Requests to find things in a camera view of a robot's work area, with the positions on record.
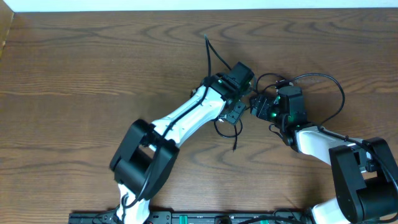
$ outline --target white wall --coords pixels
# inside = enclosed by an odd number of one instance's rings
[[[4,0],[14,12],[398,7],[398,0]]]

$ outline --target white robotic arm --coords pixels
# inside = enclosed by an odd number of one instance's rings
[[[228,74],[205,78],[194,95],[166,117],[152,124],[137,120],[130,127],[110,164],[121,193],[119,220],[141,224],[147,219],[149,199],[167,180],[179,147],[198,128],[218,118],[233,125],[238,122],[245,109],[240,98],[248,92],[253,76],[250,68],[238,62]],[[140,145],[149,146],[155,156],[149,158]]]
[[[184,103],[174,112],[170,113],[162,119],[158,119],[152,122],[155,125],[155,131],[159,134],[163,134],[167,126],[175,120],[178,116],[184,113],[186,110],[191,108],[195,103],[197,103],[205,94],[205,86],[199,87],[197,92],[192,96],[190,100]],[[208,89],[205,99],[200,106],[197,106],[183,118],[181,118],[173,128],[167,133],[165,138],[167,140],[173,139],[175,145],[180,147],[182,143],[189,138],[198,128],[202,125],[216,119],[225,106],[225,101],[222,99],[221,95],[212,88]],[[151,144],[149,146],[153,151],[156,151],[156,146]],[[127,195],[127,203],[130,204],[136,198],[136,195],[129,190],[125,185],[119,184],[121,200],[124,195]],[[132,224],[141,224],[149,216],[149,200],[142,199],[137,202],[131,208],[123,208],[123,203],[121,201],[120,207],[117,211],[117,216],[120,220],[123,219],[123,214],[125,214],[124,222]]]
[[[332,77],[321,76],[338,84]],[[345,97],[338,86],[343,95],[340,112]],[[311,209],[316,224],[374,221],[398,211],[398,185],[394,181],[398,179],[398,167],[385,140],[353,139],[309,122],[302,90],[289,80],[281,81],[276,96],[263,93],[252,98],[251,113],[270,121],[270,131],[272,126],[279,128],[280,133],[273,132],[293,150],[331,165],[336,198]],[[362,172],[377,172],[377,177],[364,179]]]

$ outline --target table surface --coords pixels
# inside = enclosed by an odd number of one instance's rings
[[[207,73],[203,34],[257,76],[334,76],[346,104],[326,128],[380,136],[398,157],[398,9],[21,13],[0,64],[0,220],[65,223],[72,211],[115,207],[114,152],[133,121],[189,99]],[[312,121],[338,109],[333,82],[297,85]],[[249,113],[242,121],[235,152],[212,123],[188,139],[152,205],[266,211],[334,197],[328,165],[285,146],[268,122]]]

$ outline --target wood grain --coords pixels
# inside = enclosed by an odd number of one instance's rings
[[[7,35],[11,26],[14,12],[7,6],[7,4],[0,0],[0,58],[2,49],[6,44]]]
[[[258,76],[322,72],[346,92],[326,124],[386,139],[398,157],[398,9],[79,12],[16,15],[0,64],[0,220],[65,223],[119,192],[108,164],[129,125],[169,114],[206,75],[203,34]],[[213,57],[213,71],[223,71]],[[264,79],[261,86],[272,83]],[[339,106],[336,86],[299,80],[310,117]],[[238,149],[211,123],[181,148],[153,206],[307,208],[334,196],[326,164],[283,145],[244,114]],[[224,132],[233,132],[222,126]]]

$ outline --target black bracket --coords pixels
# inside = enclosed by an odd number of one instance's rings
[[[280,130],[280,136],[286,146],[296,150],[295,132],[308,124],[307,111],[304,108],[302,89],[281,81],[277,87],[277,96],[262,93],[250,99],[251,114],[272,122]]]
[[[395,180],[398,180],[398,167],[387,142],[372,138],[363,141],[363,144],[384,161]],[[363,156],[357,156],[356,153],[366,155],[365,151],[349,146],[329,149],[337,202],[343,215],[351,223],[360,223],[397,212],[398,195],[391,179],[379,168],[373,170],[377,171],[377,177],[365,180],[360,170],[364,164],[359,164],[363,162],[358,159]],[[377,164],[374,159],[368,162]]]
[[[160,146],[156,149],[158,156],[149,157],[139,148],[140,145]],[[143,198],[149,200],[169,178],[179,151],[173,140],[165,140],[154,131],[154,125],[138,119],[127,131],[109,168],[114,172],[117,183],[124,184],[137,195],[148,178],[148,168],[152,164],[154,167],[148,185],[142,197],[139,198],[139,200]]]
[[[220,114],[221,119],[236,125],[246,107],[240,98],[251,91],[249,82],[253,77],[252,70],[242,62],[238,62],[228,74],[217,73],[211,77],[209,81],[211,88],[226,102]]]

